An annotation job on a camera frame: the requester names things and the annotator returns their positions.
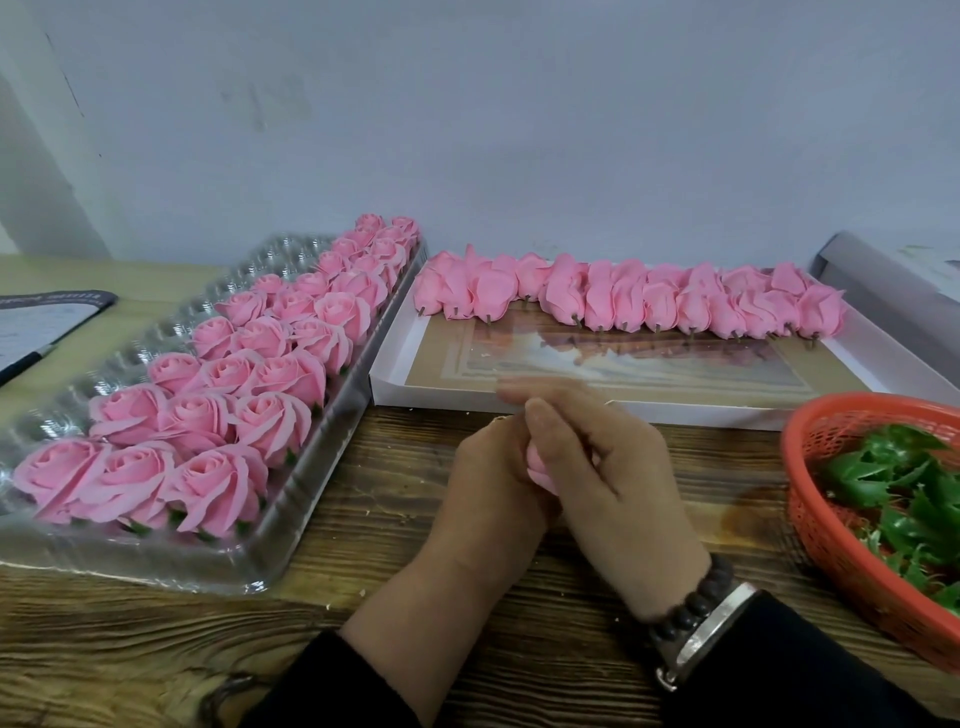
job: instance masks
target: red basket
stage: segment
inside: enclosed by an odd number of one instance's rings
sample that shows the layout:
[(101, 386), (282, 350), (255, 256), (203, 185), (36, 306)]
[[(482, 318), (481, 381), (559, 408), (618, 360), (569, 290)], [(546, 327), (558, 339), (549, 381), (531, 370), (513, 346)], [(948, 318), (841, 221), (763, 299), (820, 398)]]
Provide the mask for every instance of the red basket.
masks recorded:
[(922, 427), (949, 443), (951, 450), (937, 455), (960, 469), (960, 410), (870, 392), (820, 397), (794, 412), (780, 439), (790, 478), (790, 520), (810, 558), (864, 618), (933, 665), (960, 674), (960, 619), (861, 544), (848, 528), (853, 513), (828, 502), (808, 469), (890, 423)]

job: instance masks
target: wood grain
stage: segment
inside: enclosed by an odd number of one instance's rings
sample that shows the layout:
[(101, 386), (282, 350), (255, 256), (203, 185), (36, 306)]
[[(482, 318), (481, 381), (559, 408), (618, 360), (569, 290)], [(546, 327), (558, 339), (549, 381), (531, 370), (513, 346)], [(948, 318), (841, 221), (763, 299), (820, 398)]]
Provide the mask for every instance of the wood grain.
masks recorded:
[[(273, 679), (413, 557), (454, 450), (490, 418), (371, 409), (288, 573), (262, 596), (0, 570), (0, 726), (200, 725), (205, 695), (240, 673)], [(960, 717), (960, 680), (878, 634), (806, 559), (784, 518), (776, 434), (661, 430), (711, 548), (936, 713)], [(645, 657), (626, 611), (560, 526), (493, 613), (439, 724), (658, 725)], [(225, 703), (227, 725), (243, 704)]]

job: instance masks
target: white wall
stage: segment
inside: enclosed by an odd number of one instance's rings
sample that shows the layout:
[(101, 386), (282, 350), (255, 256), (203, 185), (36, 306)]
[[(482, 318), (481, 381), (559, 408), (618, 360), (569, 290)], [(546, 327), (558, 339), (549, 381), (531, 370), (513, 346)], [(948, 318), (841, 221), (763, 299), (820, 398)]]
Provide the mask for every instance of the white wall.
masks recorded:
[(960, 230), (956, 0), (30, 0), (138, 237), (808, 261)]

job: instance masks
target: paper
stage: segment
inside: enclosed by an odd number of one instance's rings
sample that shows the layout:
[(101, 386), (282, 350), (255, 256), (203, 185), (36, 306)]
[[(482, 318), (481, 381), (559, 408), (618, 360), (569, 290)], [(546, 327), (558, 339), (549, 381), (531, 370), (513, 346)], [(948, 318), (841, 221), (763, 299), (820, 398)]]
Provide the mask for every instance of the paper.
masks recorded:
[(0, 296), (0, 371), (53, 344), (116, 300), (108, 291)]

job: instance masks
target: finger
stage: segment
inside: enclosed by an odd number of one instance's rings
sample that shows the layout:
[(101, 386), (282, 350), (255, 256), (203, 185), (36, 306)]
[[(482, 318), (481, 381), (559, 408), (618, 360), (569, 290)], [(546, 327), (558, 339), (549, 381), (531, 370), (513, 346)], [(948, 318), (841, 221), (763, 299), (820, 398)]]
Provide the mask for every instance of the finger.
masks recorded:
[(524, 408), (530, 437), (547, 474), (557, 486), (564, 510), (573, 518), (596, 511), (613, 493), (590, 465), (577, 433), (547, 402), (529, 400)]

